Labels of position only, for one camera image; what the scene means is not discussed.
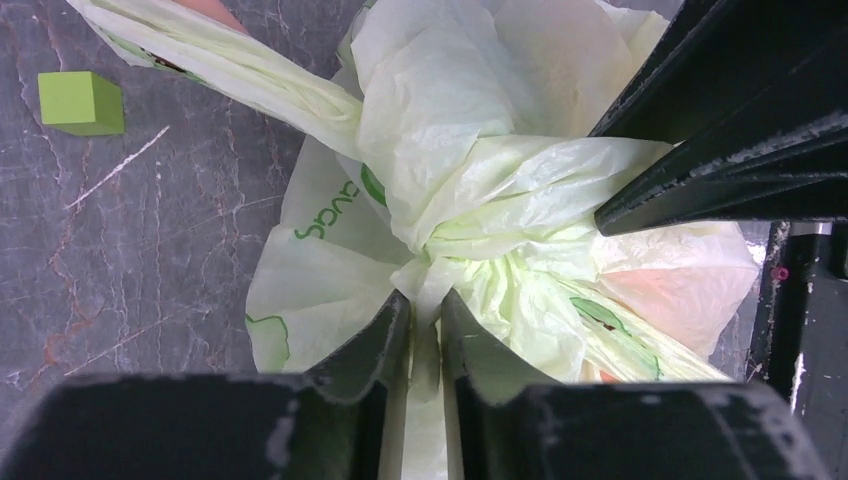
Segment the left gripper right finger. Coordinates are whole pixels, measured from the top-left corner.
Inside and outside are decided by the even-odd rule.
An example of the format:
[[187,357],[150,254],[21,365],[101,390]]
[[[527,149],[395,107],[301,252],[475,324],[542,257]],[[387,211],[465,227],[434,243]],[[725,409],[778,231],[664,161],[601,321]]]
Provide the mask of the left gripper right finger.
[[825,479],[801,423],[761,384],[563,384],[441,306],[453,479]]

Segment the pale green plastic bag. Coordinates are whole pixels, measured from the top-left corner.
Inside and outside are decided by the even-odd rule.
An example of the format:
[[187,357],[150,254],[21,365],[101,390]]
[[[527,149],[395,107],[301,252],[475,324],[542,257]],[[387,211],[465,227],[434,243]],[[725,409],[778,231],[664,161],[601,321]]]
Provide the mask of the pale green plastic bag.
[[670,150],[590,131],[668,28],[604,1],[368,1],[313,75],[224,9],[77,1],[127,63],[306,134],[249,287],[262,372],[307,369],[393,291],[413,307],[400,475],[445,479],[440,305],[563,383],[725,381],[708,359],[758,276],[733,222],[605,237],[593,216]]

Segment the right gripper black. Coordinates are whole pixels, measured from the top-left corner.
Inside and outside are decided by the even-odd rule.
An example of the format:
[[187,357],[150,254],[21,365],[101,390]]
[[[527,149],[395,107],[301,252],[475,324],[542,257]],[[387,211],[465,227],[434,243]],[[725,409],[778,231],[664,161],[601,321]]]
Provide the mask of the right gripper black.
[[[705,220],[844,222],[847,113],[750,145],[709,135],[674,148],[595,213],[605,236]],[[773,224],[747,375],[804,425],[833,479],[847,476],[847,226]]]

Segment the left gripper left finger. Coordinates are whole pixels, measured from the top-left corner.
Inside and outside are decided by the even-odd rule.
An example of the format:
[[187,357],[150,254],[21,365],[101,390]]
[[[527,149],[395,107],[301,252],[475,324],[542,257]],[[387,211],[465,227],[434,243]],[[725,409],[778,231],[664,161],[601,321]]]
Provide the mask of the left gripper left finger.
[[85,375],[37,407],[5,479],[381,479],[400,474],[411,312],[391,294],[286,374]]

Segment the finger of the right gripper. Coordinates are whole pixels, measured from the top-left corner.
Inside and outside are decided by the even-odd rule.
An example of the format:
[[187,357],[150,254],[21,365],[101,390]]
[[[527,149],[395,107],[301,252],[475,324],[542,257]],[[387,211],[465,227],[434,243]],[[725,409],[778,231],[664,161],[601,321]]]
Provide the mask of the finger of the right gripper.
[[842,0],[686,1],[590,134],[682,142],[846,22]]

